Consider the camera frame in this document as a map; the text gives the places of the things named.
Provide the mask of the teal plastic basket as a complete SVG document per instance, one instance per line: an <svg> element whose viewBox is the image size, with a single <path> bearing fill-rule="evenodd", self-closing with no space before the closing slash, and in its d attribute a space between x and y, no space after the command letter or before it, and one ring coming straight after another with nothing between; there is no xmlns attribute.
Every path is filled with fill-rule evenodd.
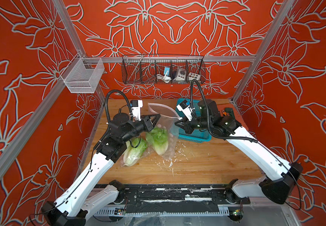
<svg viewBox="0 0 326 226"><path fill-rule="evenodd" d="M183 102L184 100L187 100L190 102L189 99L184 99L184 98L179 98L177 100L176 104L176 113L179 115L179 117L183 118L185 117L184 113L179 111L177 109L177 106ZM195 113L197 116L201 116L200 109L198 106L199 100L193 100L193 108L195 109ZM203 143L203 142L208 142L212 139L212 136L209 134L207 130L194 130L192 134L186 134L185 131L182 128L179 128L179 139L181 140L186 140L186 141L191 141L191 142L196 142L196 143Z"/></svg>

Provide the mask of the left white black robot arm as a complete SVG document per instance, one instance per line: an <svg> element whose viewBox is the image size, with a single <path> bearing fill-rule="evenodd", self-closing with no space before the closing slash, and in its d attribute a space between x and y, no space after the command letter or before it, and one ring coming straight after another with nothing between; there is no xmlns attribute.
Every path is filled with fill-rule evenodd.
<svg viewBox="0 0 326 226"><path fill-rule="evenodd" d="M110 117L108 101L114 93L125 99L128 113L119 112ZM83 226L103 207L115 201L122 202L125 186L116 180L98 194L92 197L89 194L123 154L137 151L131 158L134 162L143 155L147 144L141 134L151 132L161 117L160 114L141 115L142 101L129 101L122 91L116 89L107 93L103 107L107 130L95 144L90 163L60 197L46 202L41 208L41 214L50 226Z"/></svg>

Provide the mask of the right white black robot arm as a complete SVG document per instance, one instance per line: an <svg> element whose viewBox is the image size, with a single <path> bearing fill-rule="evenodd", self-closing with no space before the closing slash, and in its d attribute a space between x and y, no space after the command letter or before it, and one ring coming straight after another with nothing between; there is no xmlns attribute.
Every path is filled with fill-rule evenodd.
<svg viewBox="0 0 326 226"><path fill-rule="evenodd" d="M233 116L222 116L217 104L201 95L198 103L200 115L196 114L192 101L184 100L177 109L184 114L175 125L192 134L195 130L206 130L218 139L228 141L237 147L260 169L264 176L250 180L232 180L225 188L224 198L235 204L241 198L266 197L276 204L286 204L303 171L299 162L290 163L279 157L264 144L255 139Z"/></svg>

